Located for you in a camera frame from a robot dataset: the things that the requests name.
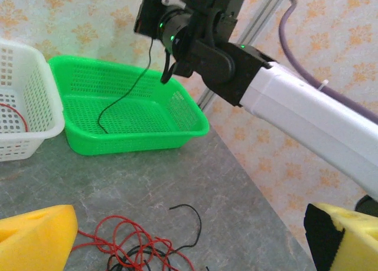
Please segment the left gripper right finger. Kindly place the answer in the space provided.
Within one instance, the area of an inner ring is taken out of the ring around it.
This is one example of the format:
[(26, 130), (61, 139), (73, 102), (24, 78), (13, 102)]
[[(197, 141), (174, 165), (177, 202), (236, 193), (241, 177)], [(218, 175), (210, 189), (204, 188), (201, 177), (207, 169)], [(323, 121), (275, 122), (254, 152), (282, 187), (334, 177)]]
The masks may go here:
[(377, 217), (314, 203), (304, 227), (317, 270), (377, 270)]

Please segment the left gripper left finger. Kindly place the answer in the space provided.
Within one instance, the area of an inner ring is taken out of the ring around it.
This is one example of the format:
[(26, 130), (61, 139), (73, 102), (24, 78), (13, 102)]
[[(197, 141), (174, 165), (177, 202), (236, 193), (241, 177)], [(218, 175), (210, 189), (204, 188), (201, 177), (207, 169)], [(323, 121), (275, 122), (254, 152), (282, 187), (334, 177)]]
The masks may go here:
[(1, 270), (63, 270), (77, 236), (72, 205), (1, 220)]

